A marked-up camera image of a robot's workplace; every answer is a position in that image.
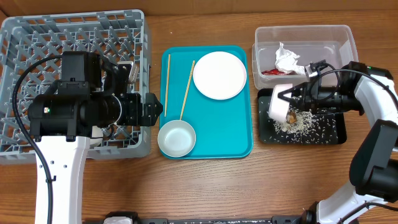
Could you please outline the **white tissue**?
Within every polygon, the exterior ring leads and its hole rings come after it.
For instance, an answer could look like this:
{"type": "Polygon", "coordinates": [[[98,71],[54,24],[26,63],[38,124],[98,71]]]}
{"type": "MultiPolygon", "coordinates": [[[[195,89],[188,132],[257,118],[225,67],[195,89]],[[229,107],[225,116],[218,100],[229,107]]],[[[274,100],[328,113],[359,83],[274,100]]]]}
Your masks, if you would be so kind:
{"type": "Polygon", "coordinates": [[[280,42],[279,48],[275,52],[275,68],[284,73],[304,75],[305,67],[297,64],[299,58],[299,55],[293,51],[285,49],[284,44],[280,42]]]}

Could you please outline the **brown food scrap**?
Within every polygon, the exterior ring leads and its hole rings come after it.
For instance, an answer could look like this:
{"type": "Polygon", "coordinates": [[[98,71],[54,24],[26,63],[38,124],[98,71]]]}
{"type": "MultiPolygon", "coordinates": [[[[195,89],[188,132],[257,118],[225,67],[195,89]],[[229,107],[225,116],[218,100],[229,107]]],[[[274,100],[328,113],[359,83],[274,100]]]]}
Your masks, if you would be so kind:
{"type": "Polygon", "coordinates": [[[294,111],[289,111],[286,116],[286,122],[288,124],[294,124],[297,122],[297,115],[294,111]]]}

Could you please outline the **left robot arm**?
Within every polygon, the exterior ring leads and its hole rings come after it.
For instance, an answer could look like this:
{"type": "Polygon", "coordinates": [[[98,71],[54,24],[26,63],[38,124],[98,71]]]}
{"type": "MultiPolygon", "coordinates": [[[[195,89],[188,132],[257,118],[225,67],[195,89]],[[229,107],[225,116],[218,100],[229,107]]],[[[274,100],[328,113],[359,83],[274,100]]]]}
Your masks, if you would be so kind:
{"type": "Polygon", "coordinates": [[[163,106],[153,93],[130,93],[133,63],[92,52],[59,55],[61,78],[29,106],[37,161],[36,223],[81,223],[83,173],[93,128],[153,126],[163,106]]]}

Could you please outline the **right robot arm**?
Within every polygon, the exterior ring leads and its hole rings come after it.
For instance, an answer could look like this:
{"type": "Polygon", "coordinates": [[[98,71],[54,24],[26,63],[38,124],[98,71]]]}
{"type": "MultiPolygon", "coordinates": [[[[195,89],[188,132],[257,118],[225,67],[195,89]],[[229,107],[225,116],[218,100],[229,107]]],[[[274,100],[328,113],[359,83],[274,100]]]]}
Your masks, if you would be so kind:
{"type": "Polygon", "coordinates": [[[349,181],[302,213],[299,223],[357,223],[374,207],[397,211],[397,93],[386,69],[351,61],[336,69],[324,60],[305,68],[307,81],[274,87],[269,117],[288,122],[290,107],[300,111],[358,111],[370,132],[354,155],[349,181]]]}

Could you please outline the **small white bowl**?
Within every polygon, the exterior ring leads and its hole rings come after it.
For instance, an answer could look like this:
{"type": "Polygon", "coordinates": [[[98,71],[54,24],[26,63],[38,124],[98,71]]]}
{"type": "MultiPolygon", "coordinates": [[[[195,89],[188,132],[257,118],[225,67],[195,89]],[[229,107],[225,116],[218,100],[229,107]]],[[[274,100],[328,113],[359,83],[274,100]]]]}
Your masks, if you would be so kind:
{"type": "Polygon", "coordinates": [[[280,92],[288,90],[293,87],[292,83],[278,84],[274,87],[271,102],[269,105],[268,115],[270,119],[280,123],[286,122],[287,113],[289,112],[290,103],[278,97],[280,92]]]}

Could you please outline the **white paper cup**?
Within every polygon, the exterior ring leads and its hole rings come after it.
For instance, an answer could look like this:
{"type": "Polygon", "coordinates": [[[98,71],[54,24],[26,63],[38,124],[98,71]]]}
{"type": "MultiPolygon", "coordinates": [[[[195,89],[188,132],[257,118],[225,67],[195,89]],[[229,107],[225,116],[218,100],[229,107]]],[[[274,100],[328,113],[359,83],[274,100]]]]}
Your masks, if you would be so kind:
{"type": "Polygon", "coordinates": [[[102,143],[102,140],[103,140],[103,132],[101,128],[93,126],[90,137],[90,147],[94,148],[99,146],[102,143]]]}

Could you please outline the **red snack wrapper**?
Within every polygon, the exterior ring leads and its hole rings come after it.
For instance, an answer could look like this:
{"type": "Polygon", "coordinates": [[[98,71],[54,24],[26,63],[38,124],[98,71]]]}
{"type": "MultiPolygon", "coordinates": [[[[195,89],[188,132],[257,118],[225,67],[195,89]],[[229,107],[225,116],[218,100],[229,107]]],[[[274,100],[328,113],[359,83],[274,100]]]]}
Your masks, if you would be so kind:
{"type": "Polygon", "coordinates": [[[282,72],[278,69],[266,70],[262,72],[263,75],[295,75],[295,72],[282,72]]]}

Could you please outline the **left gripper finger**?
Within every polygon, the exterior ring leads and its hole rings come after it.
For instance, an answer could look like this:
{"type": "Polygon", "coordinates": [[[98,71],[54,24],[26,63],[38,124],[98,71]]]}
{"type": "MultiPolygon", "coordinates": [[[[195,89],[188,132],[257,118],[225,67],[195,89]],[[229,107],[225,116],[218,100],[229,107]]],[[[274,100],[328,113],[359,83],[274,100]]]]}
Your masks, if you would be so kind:
{"type": "Polygon", "coordinates": [[[163,112],[163,105],[153,93],[146,93],[144,103],[144,126],[154,126],[163,112]]]}
{"type": "Polygon", "coordinates": [[[129,80],[129,65],[118,64],[118,68],[114,70],[115,79],[115,95],[122,95],[127,92],[127,84],[129,80]]]}

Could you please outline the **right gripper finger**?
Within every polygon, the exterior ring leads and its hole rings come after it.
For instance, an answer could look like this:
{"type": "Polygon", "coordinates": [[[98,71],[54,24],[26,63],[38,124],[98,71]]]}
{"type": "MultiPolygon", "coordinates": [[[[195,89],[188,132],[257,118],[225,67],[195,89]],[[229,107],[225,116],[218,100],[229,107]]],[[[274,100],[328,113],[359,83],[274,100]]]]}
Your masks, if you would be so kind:
{"type": "Polygon", "coordinates": [[[282,90],[277,94],[278,99],[284,101],[300,101],[305,94],[304,87],[292,87],[286,90],[282,90]]]}
{"type": "Polygon", "coordinates": [[[289,101],[289,105],[299,111],[311,110],[311,102],[309,101],[289,101]]]}

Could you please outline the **white rice grains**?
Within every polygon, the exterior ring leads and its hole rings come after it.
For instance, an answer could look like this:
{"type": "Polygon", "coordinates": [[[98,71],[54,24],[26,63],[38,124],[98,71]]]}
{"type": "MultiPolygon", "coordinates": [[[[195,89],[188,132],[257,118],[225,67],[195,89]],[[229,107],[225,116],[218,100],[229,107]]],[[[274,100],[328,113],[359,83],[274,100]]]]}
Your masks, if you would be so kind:
{"type": "Polygon", "coordinates": [[[338,144],[337,120],[334,114],[312,114],[291,108],[297,115],[294,124],[280,123],[267,119],[266,130],[262,133],[265,143],[328,145],[338,144]]]}

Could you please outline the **wooden chopstick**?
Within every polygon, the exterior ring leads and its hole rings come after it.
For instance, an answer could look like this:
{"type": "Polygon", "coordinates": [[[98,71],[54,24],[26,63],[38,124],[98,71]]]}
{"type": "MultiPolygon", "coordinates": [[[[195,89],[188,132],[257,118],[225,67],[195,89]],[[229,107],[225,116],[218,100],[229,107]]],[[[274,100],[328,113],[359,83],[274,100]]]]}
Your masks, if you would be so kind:
{"type": "Polygon", "coordinates": [[[190,69],[190,75],[189,75],[187,86],[186,86],[186,90],[185,90],[185,95],[184,95],[184,99],[183,99],[182,109],[181,109],[181,112],[180,112],[180,120],[182,120],[182,118],[183,118],[183,113],[184,113],[185,105],[186,105],[186,102],[187,102],[187,96],[188,96],[188,92],[189,92],[189,89],[190,89],[190,84],[191,84],[191,80],[192,80],[195,64],[196,64],[196,61],[194,60],[192,62],[192,66],[191,66],[191,69],[190,69]]]}
{"type": "Polygon", "coordinates": [[[167,116],[167,109],[168,109],[170,63],[171,63],[171,54],[168,54],[168,61],[167,61],[167,76],[166,76],[166,89],[165,89],[165,113],[164,113],[164,116],[165,116],[165,117],[167,116]]]}

